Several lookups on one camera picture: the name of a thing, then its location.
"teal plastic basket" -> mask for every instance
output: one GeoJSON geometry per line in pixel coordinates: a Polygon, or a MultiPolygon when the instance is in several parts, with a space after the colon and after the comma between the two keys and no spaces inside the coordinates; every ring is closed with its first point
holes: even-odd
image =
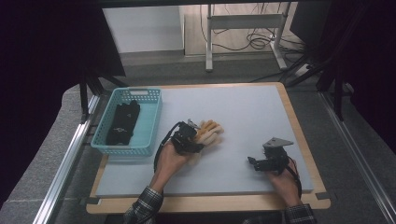
{"type": "Polygon", "coordinates": [[[163,100],[161,89],[155,88],[116,88],[106,106],[91,146],[104,154],[148,157],[153,153],[160,121],[163,100]],[[129,104],[136,100],[140,104],[140,113],[134,126],[134,135],[128,146],[106,145],[106,137],[114,118],[117,105],[129,104]]]}

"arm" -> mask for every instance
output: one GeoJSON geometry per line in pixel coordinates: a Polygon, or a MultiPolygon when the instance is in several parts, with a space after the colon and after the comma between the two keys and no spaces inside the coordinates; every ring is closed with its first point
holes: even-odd
{"type": "Polygon", "coordinates": [[[171,142],[163,146],[157,171],[138,200],[124,214],[124,223],[155,223],[154,217],[163,205],[163,188],[170,178],[187,163],[191,155],[179,155],[171,142]]]}
{"type": "MultiPolygon", "coordinates": [[[[290,160],[289,167],[297,173],[295,161],[290,160]]],[[[266,172],[276,193],[283,199],[286,205],[286,223],[311,224],[317,223],[309,204],[303,204],[299,195],[297,185],[293,176],[287,170],[282,174],[276,175],[273,172],[266,172]]]]}

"wooden edge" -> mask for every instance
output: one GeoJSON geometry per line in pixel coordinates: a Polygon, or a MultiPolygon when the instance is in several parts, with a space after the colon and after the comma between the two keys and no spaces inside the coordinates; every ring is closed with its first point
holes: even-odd
{"type": "Polygon", "coordinates": [[[279,92],[280,97],[282,98],[283,106],[285,106],[286,112],[289,117],[289,121],[291,127],[294,131],[294,135],[297,139],[299,148],[304,157],[305,164],[308,169],[308,173],[311,176],[312,184],[314,185],[314,190],[309,193],[303,193],[302,200],[304,203],[310,203],[312,208],[316,209],[326,209],[331,205],[330,199],[322,199],[319,200],[317,197],[317,193],[325,193],[327,192],[324,187],[323,181],[320,177],[318,167],[315,164],[314,158],[312,157],[311,150],[305,140],[303,130],[300,126],[299,121],[297,120],[296,114],[294,113],[293,106],[291,105],[290,98],[286,92],[283,84],[276,84],[277,90],[279,92]]]}
{"type": "MultiPolygon", "coordinates": [[[[171,85],[161,86],[162,89],[176,88],[207,88],[207,87],[238,87],[238,86],[276,86],[288,114],[299,148],[302,151],[308,173],[311,176],[314,190],[304,192],[302,200],[310,203],[313,209],[327,209],[331,205],[330,199],[318,200],[316,194],[326,192],[318,168],[306,143],[300,123],[292,108],[290,98],[283,84],[279,82],[265,83],[232,83],[232,84],[203,84],[203,85],[171,85]]],[[[105,170],[108,156],[103,156],[98,173],[93,182],[91,198],[96,198],[95,192],[105,170]]],[[[134,198],[102,198],[98,204],[87,204],[87,212],[91,214],[122,214],[137,200],[134,198]]],[[[181,196],[165,197],[160,212],[232,212],[232,211],[263,211],[284,209],[285,204],[274,193],[260,195],[230,195],[230,196],[181,196]]]]}

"black glove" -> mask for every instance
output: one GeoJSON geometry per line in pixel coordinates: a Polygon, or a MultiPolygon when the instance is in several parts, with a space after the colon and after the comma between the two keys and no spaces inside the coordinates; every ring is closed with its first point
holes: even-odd
{"type": "Polygon", "coordinates": [[[106,144],[109,146],[127,146],[134,135],[134,126],[139,116],[140,105],[136,100],[130,104],[117,105],[114,119],[108,130],[106,144]]]}

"black curtain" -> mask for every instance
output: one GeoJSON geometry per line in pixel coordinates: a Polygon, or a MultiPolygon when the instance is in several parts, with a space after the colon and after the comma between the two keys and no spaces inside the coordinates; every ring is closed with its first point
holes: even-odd
{"type": "Polygon", "coordinates": [[[396,2],[333,0],[321,40],[332,38],[321,46],[318,58],[331,54],[361,2],[369,7],[338,62],[344,81],[354,89],[351,103],[396,153],[396,2]]]}
{"type": "Polygon", "coordinates": [[[47,136],[64,92],[84,76],[125,74],[96,4],[2,1],[0,22],[2,203],[47,136]]]}

